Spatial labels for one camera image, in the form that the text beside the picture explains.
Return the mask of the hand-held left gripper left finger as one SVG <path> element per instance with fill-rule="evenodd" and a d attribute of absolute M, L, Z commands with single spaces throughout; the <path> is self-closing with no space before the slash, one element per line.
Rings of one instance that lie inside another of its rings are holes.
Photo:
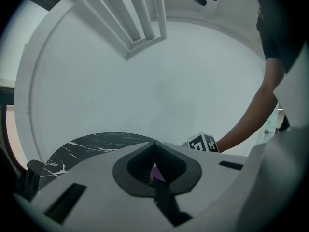
<path fill-rule="evenodd" d="M 70 231 L 168 231 L 173 225 L 156 206 L 155 190 L 127 168 L 153 146 L 142 143 L 90 157 L 46 185 L 31 203 Z"/>

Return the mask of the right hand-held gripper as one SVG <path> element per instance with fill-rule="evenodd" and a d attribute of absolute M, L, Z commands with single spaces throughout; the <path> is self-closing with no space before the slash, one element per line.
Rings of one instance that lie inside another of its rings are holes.
<path fill-rule="evenodd" d="M 189 137 L 182 146 L 198 151 L 219 153 L 214 137 L 203 132 Z"/>

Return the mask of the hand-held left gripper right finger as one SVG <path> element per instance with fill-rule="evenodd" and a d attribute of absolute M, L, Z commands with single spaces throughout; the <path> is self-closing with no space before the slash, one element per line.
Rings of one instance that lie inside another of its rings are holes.
<path fill-rule="evenodd" d="M 158 204 L 165 206 L 169 219 L 192 219 L 224 193 L 246 160 L 156 142 L 155 163 L 166 182 Z"/>

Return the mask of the purple grey cloth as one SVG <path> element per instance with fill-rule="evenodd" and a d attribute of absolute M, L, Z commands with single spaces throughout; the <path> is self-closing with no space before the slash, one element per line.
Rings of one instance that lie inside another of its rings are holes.
<path fill-rule="evenodd" d="M 160 181 L 162 181 L 162 182 L 165 182 L 164 177 L 162 176 L 160 170 L 159 170 L 156 166 L 154 166 L 154 167 L 152 168 L 152 175 L 153 175 L 153 177 L 155 177 L 156 179 L 158 179 L 158 180 L 160 180 Z"/>

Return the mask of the person's right forearm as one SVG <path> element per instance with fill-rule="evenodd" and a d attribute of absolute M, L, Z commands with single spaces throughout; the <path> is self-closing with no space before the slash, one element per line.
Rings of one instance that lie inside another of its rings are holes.
<path fill-rule="evenodd" d="M 278 103 L 274 90 L 283 80 L 284 75 L 285 71 L 280 59 L 266 60 L 263 81 L 246 112 L 239 122 L 217 141 L 220 153 L 241 144 L 264 125 Z"/>

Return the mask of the round black marble table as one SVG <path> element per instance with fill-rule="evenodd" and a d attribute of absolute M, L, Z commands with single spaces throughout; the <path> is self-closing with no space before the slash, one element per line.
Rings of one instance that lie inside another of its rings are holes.
<path fill-rule="evenodd" d="M 57 149 L 45 162 L 38 190 L 87 158 L 151 141 L 154 139 L 126 132 L 95 133 L 74 139 Z"/>

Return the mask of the frosted glass door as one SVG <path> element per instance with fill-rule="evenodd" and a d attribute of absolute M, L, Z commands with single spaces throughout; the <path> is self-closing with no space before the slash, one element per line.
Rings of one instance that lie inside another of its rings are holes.
<path fill-rule="evenodd" d="M 256 140 L 256 144 L 267 143 L 269 140 L 271 140 L 275 136 L 277 123 L 278 123 L 279 108 L 280 108 L 280 105 L 277 104 L 272 114 L 269 116 L 269 118 L 264 123 L 264 125 L 260 128 L 258 137 Z M 273 133 L 273 136 L 267 137 L 264 134 L 265 129 L 270 130 Z"/>

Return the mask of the dark framed window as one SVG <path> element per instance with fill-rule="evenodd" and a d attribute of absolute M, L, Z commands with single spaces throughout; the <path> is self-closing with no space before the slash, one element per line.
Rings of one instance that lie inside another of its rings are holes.
<path fill-rule="evenodd" d="M 6 107 L 5 112 L 6 129 L 8 134 L 8 141 L 12 149 L 13 155 L 18 161 L 18 163 L 24 169 L 27 169 L 28 160 L 22 149 L 15 121 L 14 86 L 15 86 L 14 80 L 0 78 L 0 94 L 4 96 L 3 98 L 0 98 L 0 102 L 4 103 Z"/>

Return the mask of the person's black clothing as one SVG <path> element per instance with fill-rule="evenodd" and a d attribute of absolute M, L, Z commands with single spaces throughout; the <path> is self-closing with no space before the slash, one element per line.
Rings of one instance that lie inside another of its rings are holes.
<path fill-rule="evenodd" d="M 258 0 L 257 30 L 266 59 L 277 58 L 288 73 L 309 38 L 309 0 Z"/>

